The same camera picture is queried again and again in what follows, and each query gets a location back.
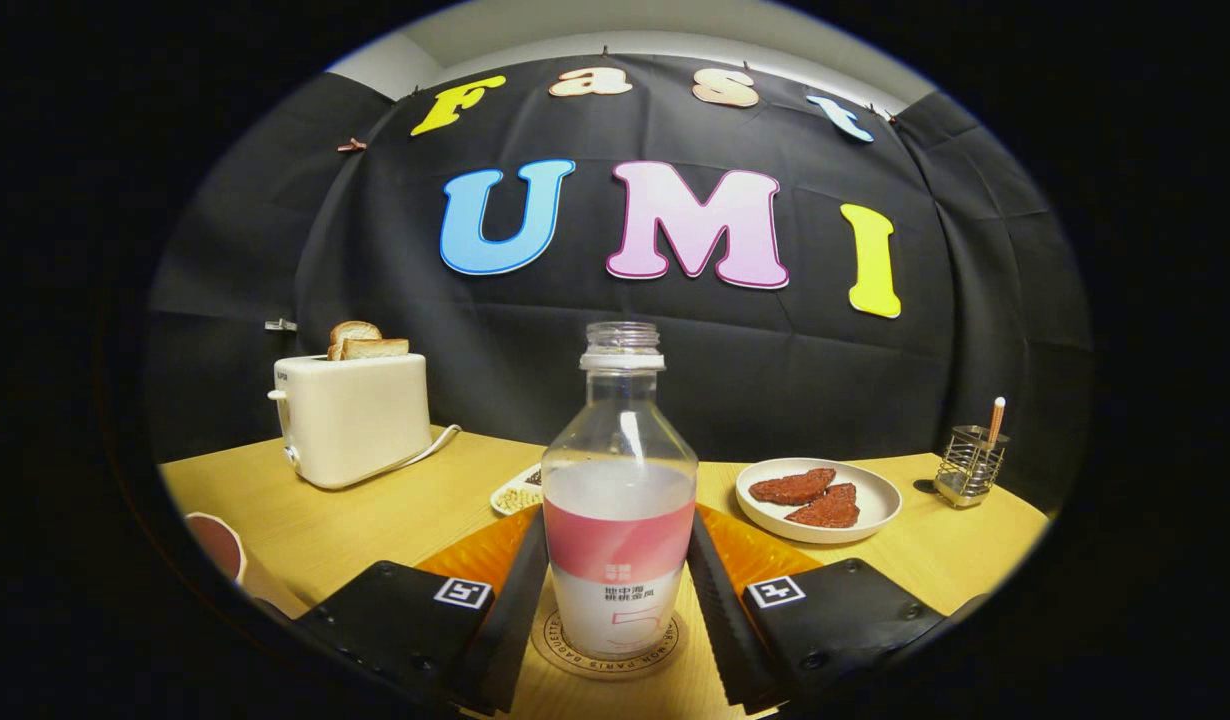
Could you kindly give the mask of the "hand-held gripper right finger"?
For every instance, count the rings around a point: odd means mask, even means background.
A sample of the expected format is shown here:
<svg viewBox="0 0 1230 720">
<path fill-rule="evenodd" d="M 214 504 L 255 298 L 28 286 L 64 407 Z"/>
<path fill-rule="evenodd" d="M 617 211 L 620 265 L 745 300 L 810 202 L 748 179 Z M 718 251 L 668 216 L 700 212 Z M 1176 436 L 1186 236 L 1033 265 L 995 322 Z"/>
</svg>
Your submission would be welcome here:
<svg viewBox="0 0 1230 720">
<path fill-rule="evenodd" d="M 947 626 L 866 561 L 820 562 L 705 505 L 688 565 L 726 702 L 747 711 L 844 700 Z"/>
</svg>

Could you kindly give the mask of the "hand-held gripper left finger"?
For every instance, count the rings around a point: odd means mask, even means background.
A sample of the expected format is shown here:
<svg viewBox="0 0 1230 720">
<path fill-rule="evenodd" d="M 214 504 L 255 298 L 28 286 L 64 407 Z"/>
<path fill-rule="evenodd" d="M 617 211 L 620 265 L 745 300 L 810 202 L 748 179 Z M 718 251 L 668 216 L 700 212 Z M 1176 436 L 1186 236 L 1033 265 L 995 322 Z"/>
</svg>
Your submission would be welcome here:
<svg viewBox="0 0 1230 720">
<path fill-rule="evenodd" d="M 522 510 L 418 566 L 369 565 L 295 624 L 417 705 L 510 711 L 547 566 L 541 511 Z"/>
</svg>

